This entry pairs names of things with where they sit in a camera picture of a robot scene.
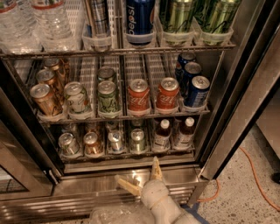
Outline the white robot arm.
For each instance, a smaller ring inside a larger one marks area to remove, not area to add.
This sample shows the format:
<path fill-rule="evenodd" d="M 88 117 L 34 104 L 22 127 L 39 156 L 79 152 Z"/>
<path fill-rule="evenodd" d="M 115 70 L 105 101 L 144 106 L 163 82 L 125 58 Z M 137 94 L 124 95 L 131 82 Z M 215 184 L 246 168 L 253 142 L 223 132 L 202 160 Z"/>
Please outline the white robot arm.
<path fill-rule="evenodd" d="M 157 157 L 153 158 L 150 179 L 143 187 L 133 185 L 119 175 L 115 175 L 115 180 L 122 189 L 140 197 L 154 216 L 156 224 L 201 224 L 170 196 Z"/>

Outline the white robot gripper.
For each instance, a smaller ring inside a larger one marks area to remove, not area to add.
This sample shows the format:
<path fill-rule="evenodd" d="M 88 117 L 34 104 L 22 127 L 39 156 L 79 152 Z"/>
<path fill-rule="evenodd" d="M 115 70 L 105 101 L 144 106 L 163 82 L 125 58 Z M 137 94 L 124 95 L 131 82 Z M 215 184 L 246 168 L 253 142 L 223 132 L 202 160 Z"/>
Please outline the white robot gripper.
<path fill-rule="evenodd" d="M 152 169 L 148 181 L 143 190 L 139 185 L 133 185 L 129 181 L 115 175 L 117 184 L 124 190 L 140 196 L 143 204 L 149 208 L 156 218 L 178 218 L 181 214 L 178 204 L 169 195 L 169 190 L 163 181 L 163 174 L 157 157 L 153 158 Z"/>

